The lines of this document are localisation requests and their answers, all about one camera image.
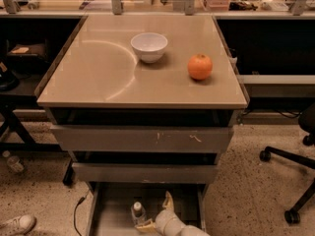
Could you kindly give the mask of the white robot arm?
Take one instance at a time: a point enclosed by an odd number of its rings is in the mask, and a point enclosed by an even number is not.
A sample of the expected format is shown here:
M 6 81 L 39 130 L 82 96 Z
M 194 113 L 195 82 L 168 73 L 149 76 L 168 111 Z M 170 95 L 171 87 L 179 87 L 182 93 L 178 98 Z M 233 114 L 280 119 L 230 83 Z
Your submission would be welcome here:
M 172 195 L 166 191 L 162 203 L 162 211 L 157 215 L 156 220 L 147 218 L 146 211 L 140 202 L 131 206 L 132 219 L 135 228 L 141 233 L 158 233 L 160 236 L 210 236 L 202 229 L 186 225 L 174 211 Z

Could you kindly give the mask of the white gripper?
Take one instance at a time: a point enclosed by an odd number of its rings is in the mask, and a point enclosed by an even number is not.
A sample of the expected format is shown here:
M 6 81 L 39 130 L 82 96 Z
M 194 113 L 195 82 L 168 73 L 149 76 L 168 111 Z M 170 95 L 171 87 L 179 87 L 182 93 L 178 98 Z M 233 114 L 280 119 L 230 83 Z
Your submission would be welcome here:
M 161 236 L 181 236 L 185 224 L 175 214 L 173 197 L 168 191 L 165 192 L 162 207 L 164 210 L 157 215 L 156 223 L 150 218 L 137 224 L 135 228 L 142 233 L 157 232 Z

